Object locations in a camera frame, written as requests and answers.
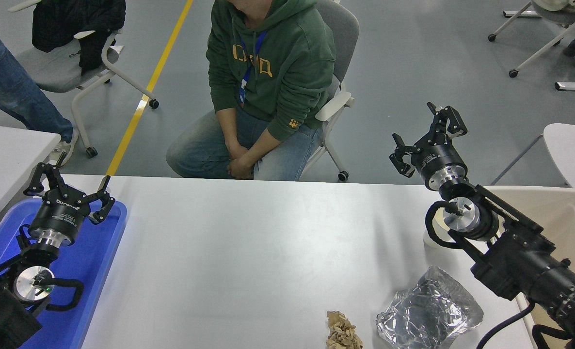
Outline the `person's right hand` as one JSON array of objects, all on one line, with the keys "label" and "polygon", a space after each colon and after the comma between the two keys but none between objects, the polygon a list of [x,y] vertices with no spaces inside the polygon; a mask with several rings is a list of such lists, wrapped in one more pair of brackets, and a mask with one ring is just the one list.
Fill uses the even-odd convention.
[{"label": "person's right hand", "polygon": [[237,138],[225,139],[225,146],[228,150],[230,160],[235,160],[248,152],[248,148],[241,145]]}]

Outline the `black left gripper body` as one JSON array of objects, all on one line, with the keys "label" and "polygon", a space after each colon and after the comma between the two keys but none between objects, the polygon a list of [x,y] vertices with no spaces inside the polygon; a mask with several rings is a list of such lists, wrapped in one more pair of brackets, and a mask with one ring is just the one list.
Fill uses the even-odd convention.
[{"label": "black left gripper body", "polygon": [[53,230],[66,236],[66,240],[75,241],[90,213],[88,203],[79,203],[84,196],[84,192],[76,189],[68,190],[67,197],[57,189],[48,190],[30,225],[30,236],[37,238],[40,232]]}]

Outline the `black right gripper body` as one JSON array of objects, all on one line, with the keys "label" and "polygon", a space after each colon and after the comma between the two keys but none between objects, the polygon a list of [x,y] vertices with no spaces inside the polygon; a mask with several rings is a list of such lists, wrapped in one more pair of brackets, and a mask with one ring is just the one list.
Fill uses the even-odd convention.
[{"label": "black right gripper body", "polygon": [[436,173],[451,168],[456,177],[466,177],[467,165],[464,163],[449,135],[438,134],[430,140],[423,136],[415,143],[418,152],[415,153],[415,168],[418,170],[424,183],[436,183]]}]

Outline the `person's left hand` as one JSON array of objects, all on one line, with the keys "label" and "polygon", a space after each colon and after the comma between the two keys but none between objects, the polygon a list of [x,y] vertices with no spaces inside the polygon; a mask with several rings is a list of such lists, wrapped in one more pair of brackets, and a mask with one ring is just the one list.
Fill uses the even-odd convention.
[{"label": "person's left hand", "polygon": [[245,154],[233,159],[227,166],[227,172],[234,179],[251,180],[254,178],[256,160]]}]

